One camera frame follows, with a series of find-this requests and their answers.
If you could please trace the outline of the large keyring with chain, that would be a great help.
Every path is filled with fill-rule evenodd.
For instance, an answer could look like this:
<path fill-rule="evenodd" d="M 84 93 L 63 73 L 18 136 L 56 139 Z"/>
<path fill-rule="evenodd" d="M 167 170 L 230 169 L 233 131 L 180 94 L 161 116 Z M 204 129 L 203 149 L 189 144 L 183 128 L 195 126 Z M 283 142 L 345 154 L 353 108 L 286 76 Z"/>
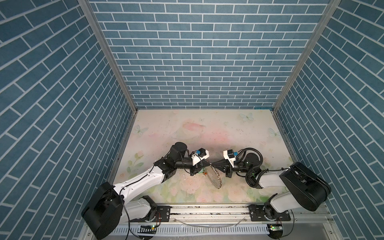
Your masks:
<path fill-rule="evenodd" d="M 206 168 L 207 177 L 213 184 L 216 189 L 220 189 L 222 187 L 222 179 L 220 177 L 219 172 L 212 166 Z"/>

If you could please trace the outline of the left corner aluminium post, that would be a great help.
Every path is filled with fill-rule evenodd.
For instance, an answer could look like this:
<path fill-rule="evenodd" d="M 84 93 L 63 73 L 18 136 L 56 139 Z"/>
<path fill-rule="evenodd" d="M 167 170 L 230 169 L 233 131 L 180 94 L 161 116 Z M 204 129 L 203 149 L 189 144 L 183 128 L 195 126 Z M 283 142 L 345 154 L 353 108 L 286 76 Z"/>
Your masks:
<path fill-rule="evenodd" d="M 101 47 L 101 50 L 103 51 L 106 59 L 107 59 L 107 62 L 108 64 L 110 65 L 116 79 L 117 79 L 117 82 L 119 84 L 119 86 L 121 87 L 126 99 L 127 99 L 127 102 L 129 104 L 129 106 L 131 107 L 131 109 L 133 110 L 133 113 L 136 114 L 138 109 L 134 103 L 134 100 L 127 88 L 127 85 L 126 85 L 126 82 L 121 74 L 121 71 L 118 67 L 118 64 L 113 56 L 113 53 L 108 45 L 108 42 L 104 36 L 104 33 L 98 23 L 98 20 L 96 18 L 96 15 L 91 7 L 91 4 L 89 1 L 86 1 L 86 0 L 78 0 L 78 3 Z"/>

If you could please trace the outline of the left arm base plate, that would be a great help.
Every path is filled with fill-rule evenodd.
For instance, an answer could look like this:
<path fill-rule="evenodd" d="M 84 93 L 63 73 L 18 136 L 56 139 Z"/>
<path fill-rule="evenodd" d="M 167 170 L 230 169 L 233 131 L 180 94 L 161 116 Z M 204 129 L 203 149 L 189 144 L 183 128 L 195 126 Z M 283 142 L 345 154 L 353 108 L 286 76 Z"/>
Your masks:
<path fill-rule="evenodd" d="M 149 213 L 139 219 L 132 219 L 131 222 L 134 223 L 144 223 L 144 222 L 149 222 L 149 223 L 155 223 L 155 222 L 169 222 L 171 216 L 171 206 L 157 206 L 156 210 L 150 210 Z"/>

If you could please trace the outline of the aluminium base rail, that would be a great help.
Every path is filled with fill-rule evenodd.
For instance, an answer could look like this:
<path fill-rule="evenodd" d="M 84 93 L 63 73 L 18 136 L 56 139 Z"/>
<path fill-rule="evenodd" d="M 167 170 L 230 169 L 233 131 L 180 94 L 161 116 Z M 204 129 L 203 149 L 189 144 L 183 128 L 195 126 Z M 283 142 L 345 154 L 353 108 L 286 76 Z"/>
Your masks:
<path fill-rule="evenodd" d="M 159 204 L 158 206 L 171 206 L 171 216 L 168 223 L 186 224 L 234 224 L 237 222 L 252 222 L 248 206 L 252 203 L 226 203 L 226 204 Z M 145 217 L 153 207 L 145 207 L 130 203 L 127 206 L 130 219 Z M 304 208 L 287 210 L 291 216 L 291 221 L 287 223 L 328 223 L 332 217 L 325 205 L 321 205 L 315 212 L 310 212 Z M 282 221 L 264 221 L 256 223 L 281 223 Z"/>

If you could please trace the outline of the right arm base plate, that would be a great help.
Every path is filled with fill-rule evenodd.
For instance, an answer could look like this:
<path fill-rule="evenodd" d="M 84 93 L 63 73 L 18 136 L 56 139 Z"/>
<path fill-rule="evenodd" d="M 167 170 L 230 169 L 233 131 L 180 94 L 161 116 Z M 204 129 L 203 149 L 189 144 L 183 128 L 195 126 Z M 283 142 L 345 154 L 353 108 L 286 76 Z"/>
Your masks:
<path fill-rule="evenodd" d="M 252 222 L 264 222 L 264 221 L 291 221 L 291 216 L 288 211 L 278 213 L 270 206 L 251 204 L 248 206 L 250 211 L 250 218 Z"/>

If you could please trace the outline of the bunch of coloured key tags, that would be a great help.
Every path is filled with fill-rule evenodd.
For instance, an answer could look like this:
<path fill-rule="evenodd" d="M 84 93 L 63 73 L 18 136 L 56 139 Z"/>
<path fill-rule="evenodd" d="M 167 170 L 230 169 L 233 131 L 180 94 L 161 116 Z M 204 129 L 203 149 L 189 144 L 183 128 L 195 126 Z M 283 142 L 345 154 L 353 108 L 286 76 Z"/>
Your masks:
<path fill-rule="evenodd" d="M 203 169 L 202 173 L 204 176 L 208 177 L 208 170 L 206 168 Z"/>

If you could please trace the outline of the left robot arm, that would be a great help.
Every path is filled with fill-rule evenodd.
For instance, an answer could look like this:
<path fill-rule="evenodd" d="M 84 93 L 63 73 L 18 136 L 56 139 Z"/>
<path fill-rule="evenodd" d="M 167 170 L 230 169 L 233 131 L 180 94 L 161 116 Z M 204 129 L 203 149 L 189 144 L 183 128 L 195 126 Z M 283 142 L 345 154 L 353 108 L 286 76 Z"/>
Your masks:
<path fill-rule="evenodd" d="M 187 145 L 177 142 L 142 174 L 115 185 L 109 182 L 101 184 L 81 213 L 96 239 L 107 237 L 120 223 L 134 219 L 151 220 L 157 204 L 148 196 L 137 201 L 134 198 L 170 179 L 178 169 L 184 169 L 193 176 L 210 165 L 207 160 L 209 151 L 201 148 L 189 155 L 187 152 Z"/>

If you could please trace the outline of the corner aluminium post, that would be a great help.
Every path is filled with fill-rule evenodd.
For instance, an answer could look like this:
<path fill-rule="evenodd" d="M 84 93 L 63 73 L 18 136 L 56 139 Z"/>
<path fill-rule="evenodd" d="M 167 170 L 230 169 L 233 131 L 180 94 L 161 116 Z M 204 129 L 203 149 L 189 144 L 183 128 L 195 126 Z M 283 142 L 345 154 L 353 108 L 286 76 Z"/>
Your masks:
<path fill-rule="evenodd" d="M 296 78 L 298 77 L 300 71 L 302 70 L 307 59 L 309 58 L 311 52 L 313 51 L 316 43 L 320 39 L 323 31 L 325 30 L 328 22 L 330 21 L 331 17 L 335 13 L 340 2 L 341 2 L 341 0 L 331 0 L 331 1 L 329 1 L 328 5 L 326 6 L 324 13 L 322 14 L 318 24 L 314 28 L 314 31 L 313 31 L 311 37 L 309 38 L 302 54 L 298 58 L 298 61 L 295 65 L 295 67 L 293 68 L 291 75 L 288 77 L 287 82 L 285 83 L 284 87 L 282 88 L 282 91 L 279 94 L 277 101 L 274 103 L 274 106 L 272 109 L 273 115 L 277 114 L 278 109 L 280 108 L 280 106 L 283 103 L 283 100 L 285 99 L 290 88 L 293 86 L 294 82 L 296 81 Z"/>
<path fill-rule="evenodd" d="M 121 74 L 121 71 L 118 67 L 118 64 L 113 56 L 113 53 L 108 45 L 108 42 L 104 36 L 104 33 L 98 23 L 98 20 L 96 18 L 96 15 L 91 7 L 91 4 L 89 1 L 86 1 L 86 0 L 78 0 L 78 3 L 101 47 L 101 50 L 103 51 L 106 59 L 107 59 L 107 62 L 108 64 L 110 65 L 116 79 L 117 79 L 117 82 L 119 84 L 119 86 L 121 87 L 126 99 L 127 99 L 127 102 L 129 104 L 129 106 L 131 107 L 131 109 L 133 110 L 133 113 L 136 114 L 138 109 L 134 103 L 134 100 L 127 88 L 127 85 L 126 85 L 126 82 Z"/>

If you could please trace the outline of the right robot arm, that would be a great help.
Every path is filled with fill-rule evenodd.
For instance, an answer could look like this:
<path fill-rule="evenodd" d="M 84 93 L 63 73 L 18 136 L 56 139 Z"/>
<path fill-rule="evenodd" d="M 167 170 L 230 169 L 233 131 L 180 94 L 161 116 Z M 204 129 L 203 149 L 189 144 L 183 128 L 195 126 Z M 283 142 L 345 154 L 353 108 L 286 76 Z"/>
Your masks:
<path fill-rule="evenodd" d="M 250 205 L 253 217 L 260 220 L 283 220 L 290 210 L 304 208 L 314 212 L 327 200 L 332 192 L 330 185 L 302 163 L 296 162 L 278 170 L 262 169 L 264 158 L 254 148 L 238 152 L 226 150 L 224 158 L 213 162 L 215 170 L 225 173 L 227 178 L 243 173 L 246 183 L 256 189 L 285 187 L 286 193 L 275 193 L 263 205 Z"/>

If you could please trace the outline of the right corner aluminium post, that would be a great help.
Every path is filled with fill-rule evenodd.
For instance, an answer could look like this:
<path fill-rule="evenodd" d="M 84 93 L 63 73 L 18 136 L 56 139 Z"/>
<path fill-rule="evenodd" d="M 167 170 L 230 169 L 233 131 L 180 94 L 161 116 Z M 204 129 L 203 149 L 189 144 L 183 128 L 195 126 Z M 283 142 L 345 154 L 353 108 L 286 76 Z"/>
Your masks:
<path fill-rule="evenodd" d="M 272 109 L 273 115 L 277 114 L 278 109 L 280 108 L 280 106 L 283 103 L 283 100 L 285 99 L 290 88 L 293 86 L 294 82 L 296 81 L 296 78 L 298 77 L 300 71 L 302 70 L 307 59 L 309 58 L 311 52 L 313 51 L 316 43 L 320 39 L 323 31 L 325 30 L 328 22 L 330 21 L 331 17 L 335 13 L 340 2 L 341 2 L 341 0 L 331 0 L 331 1 L 329 1 L 328 5 L 326 6 L 324 13 L 322 14 L 318 24 L 314 28 L 314 31 L 313 31 L 311 37 L 309 38 L 302 54 L 298 58 L 298 61 L 295 65 L 295 67 L 293 68 L 291 75 L 288 77 L 287 82 L 285 83 L 284 87 L 282 88 L 282 91 L 279 94 L 277 101 L 274 103 L 274 106 Z"/>

